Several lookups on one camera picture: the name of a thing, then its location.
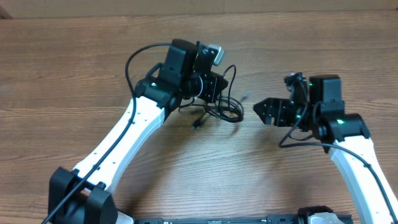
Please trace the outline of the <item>black USB cable long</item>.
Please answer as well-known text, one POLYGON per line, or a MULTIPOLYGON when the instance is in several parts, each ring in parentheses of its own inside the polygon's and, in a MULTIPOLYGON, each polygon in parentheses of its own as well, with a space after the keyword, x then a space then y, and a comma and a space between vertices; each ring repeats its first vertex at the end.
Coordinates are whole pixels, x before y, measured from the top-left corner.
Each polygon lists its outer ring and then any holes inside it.
POLYGON ((223 73, 222 80, 224 80, 225 75, 229 70, 233 69, 233 76, 229 83, 227 96, 222 96, 220 93, 218 99, 218 112, 220 114, 220 119, 227 121, 229 123, 239 123, 243 121, 244 118, 244 108, 241 102, 233 97, 231 97, 231 89, 233 86, 234 79, 236 78, 237 67, 235 65, 230 65, 223 73))

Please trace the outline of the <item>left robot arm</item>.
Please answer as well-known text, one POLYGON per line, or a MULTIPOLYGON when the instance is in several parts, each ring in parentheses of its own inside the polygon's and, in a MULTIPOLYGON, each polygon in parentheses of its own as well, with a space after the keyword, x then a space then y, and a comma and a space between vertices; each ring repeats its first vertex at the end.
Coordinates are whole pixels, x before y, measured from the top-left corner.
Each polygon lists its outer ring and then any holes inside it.
POLYGON ((135 85, 128 84, 132 98, 127 109, 93 152, 72 170, 59 167, 53 173, 44 223, 135 223, 116 208, 113 194, 138 150, 182 100, 213 103, 228 86, 211 70, 223 60, 221 46, 182 39, 165 46, 165 61, 135 85))

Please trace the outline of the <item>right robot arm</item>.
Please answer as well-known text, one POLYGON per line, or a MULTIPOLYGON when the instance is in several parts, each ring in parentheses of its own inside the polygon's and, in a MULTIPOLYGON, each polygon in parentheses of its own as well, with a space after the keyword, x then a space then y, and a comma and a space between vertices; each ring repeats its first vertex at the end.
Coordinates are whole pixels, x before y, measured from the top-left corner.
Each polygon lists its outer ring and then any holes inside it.
POLYGON ((397 223, 397 199, 357 113, 347 114, 338 75, 284 78, 287 99, 266 98, 253 106, 264 124, 288 127, 280 148, 320 146, 337 166, 363 223, 397 223))

